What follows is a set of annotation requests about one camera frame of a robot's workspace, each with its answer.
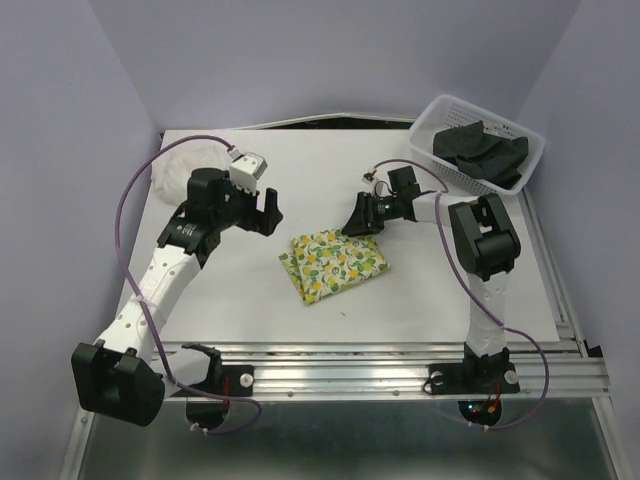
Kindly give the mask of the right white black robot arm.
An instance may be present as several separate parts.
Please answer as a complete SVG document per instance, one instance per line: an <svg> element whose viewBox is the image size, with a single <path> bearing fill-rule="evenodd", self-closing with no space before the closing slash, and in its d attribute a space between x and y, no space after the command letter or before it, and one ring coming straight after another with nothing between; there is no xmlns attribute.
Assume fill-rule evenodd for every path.
<svg viewBox="0 0 640 480"><path fill-rule="evenodd" d="M389 194L372 172L363 176L368 190L358 193L342 231L349 237L375 235L386 223L403 219L437 226L445 256L469 296L469 328L458 363L432 363L425 382L431 395L519 390L510 361L502 315L508 275L521 254L521 243L496 194L458 196L423 190L412 167L388 174Z"/></svg>

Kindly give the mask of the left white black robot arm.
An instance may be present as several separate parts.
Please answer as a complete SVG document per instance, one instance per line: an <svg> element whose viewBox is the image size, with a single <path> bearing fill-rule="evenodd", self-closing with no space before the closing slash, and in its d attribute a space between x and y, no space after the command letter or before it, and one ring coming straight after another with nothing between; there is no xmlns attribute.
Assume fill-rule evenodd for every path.
<svg viewBox="0 0 640 480"><path fill-rule="evenodd" d="M164 350L160 332L188 285L229 228L272 235L283 214L273 188L259 192L252 175L198 168L187 198L158 237L140 280L113 322L92 343L80 343L71 367L80 406L138 426L149 425L164 401L180 392L230 404L220 352L187 343Z"/></svg>

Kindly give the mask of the lemon print skirt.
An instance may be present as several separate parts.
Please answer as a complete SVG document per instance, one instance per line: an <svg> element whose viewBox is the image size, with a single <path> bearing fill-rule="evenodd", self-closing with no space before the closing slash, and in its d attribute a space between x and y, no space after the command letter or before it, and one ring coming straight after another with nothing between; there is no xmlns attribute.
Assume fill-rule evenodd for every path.
<svg viewBox="0 0 640 480"><path fill-rule="evenodd" d="M279 260L306 305L318 303L390 269L373 236L349 237L340 229L293 238Z"/></svg>

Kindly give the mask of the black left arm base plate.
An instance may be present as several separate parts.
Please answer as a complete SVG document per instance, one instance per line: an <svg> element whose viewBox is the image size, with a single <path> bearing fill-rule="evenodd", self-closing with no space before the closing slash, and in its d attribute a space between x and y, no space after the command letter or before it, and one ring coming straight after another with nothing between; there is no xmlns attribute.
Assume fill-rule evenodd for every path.
<svg viewBox="0 0 640 480"><path fill-rule="evenodd" d="M179 389L170 399L185 401L185 418L191 431L205 436L239 433L253 426L262 406L253 399L255 367L223 365L217 379L191 386L206 395Z"/></svg>

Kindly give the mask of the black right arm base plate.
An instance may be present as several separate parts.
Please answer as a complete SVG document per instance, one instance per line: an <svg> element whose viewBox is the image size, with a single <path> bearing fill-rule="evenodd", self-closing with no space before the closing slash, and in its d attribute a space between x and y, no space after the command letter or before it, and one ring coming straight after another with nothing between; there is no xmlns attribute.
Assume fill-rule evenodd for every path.
<svg viewBox="0 0 640 480"><path fill-rule="evenodd" d="M496 427L502 415L502 397L521 391L514 365L488 373L472 372L463 363L434 363L427 366L422 391L430 396L459 396L459 412L472 425Z"/></svg>

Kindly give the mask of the white pleated skirt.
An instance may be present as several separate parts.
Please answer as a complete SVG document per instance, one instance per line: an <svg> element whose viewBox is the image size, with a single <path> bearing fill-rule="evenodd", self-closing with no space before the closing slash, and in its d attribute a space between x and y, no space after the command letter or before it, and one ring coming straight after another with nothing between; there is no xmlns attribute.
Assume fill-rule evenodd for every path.
<svg viewBox="0 0 640 480"><path fill-rule="evenodd" d="M165 204L178 206L187 198L187 182L195 169L227 170L230 163L231 157L223 146L204 141L185 143L153 162L153 191Z"/></svg>

